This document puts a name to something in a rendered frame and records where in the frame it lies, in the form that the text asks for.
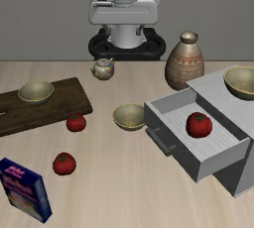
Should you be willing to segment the red tomato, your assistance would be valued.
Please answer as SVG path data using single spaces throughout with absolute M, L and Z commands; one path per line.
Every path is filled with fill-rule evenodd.
M 66 127 L 71 132 L 80 132 L 86 127 L 86 120 L 79 113 L 70 114 L 66 120 Z
M 53 170 L 58 175 L 69 175 L 74 172 L 76 161 L 69 153 L 60 153 L 53 162 Z
M 212 131 L 212 122 L 203 113 L 191 113 L 186 121 L 186 131 L 193 138 L 207 137 Z

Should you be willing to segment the small patterned teapot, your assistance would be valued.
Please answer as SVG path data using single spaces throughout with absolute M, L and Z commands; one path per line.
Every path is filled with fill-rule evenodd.
M 114 74 L 114 58 L 99 58 L 90 71 L 99 80 L 110 79 Z

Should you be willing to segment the beige porcelain bowl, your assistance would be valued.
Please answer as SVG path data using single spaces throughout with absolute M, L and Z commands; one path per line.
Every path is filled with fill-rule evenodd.
M 223 75 L 227 90 L 241 100 L 254 101 L 254 67 L 236 65 Z
M 115 124 L 125 131 L 136 131 L 144 127 L 144 107 L 136 103 L 123 103 L 112 113 Z
M 18 90 L 18 96 L 29 105 L 41 105 L 50 100 L 54 90 L 50 82 L 33 80 L 27 82 Z

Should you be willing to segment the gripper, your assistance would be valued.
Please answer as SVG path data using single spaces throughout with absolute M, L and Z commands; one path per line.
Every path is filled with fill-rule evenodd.
M 136 36 L 141 36 L 146 24 L 156 24 L 160 0 L 137 0 L 131 5 L 120 7 L 113 2 L 94 2 L 89 6 L 89 22 L 102 25 L 105 34 L 111 36 L 108 25 L 139 25 Z

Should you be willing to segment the grey cabinet drawer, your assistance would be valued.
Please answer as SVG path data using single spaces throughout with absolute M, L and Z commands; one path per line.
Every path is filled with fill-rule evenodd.
M 187 133 L 187 119 L 193 112 L 211 120 L 207 137 L 196 139 Z M 245 133 L 191 88 L 145 102 L 144 120 L 152 140 L 194 181 L 243 160 L 250 144 Z

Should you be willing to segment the flat brown board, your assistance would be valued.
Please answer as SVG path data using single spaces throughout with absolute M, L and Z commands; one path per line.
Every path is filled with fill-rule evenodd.
M 55 81 L 50 100 L 26 104 L 13 90 L 0 94 L 0 137 L 64 121 L 72 113 L 90 114 L 92 106 L 77 77 Z

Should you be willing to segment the blue carton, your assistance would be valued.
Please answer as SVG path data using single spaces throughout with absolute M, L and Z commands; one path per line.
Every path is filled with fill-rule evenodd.
M 52 210 L 43 177 L 7 158 L 0 161 L 0 181 L 11 205 L 45 223 Z

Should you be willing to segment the grey cabinet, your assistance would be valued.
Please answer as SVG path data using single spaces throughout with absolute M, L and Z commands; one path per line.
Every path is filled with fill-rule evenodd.
M 223 80 L 227 70 L 190 80 L 188 86 L 212 106 L 216 120 L 224 128 L 235 137 L 250 139 L 242 160 L 214 174 L 237 197 L 254 188 L 254 101 L 241 100 L 227 90 Z

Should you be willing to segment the brown patterned vase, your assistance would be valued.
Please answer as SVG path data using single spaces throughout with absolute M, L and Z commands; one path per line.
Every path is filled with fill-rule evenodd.
M 204 75 L 204 61 L 192 31 L 180 34 L 180 41 L 171 51 L 165 66 L 165 80 L 174 90 L 187 88 L 187 82 Z

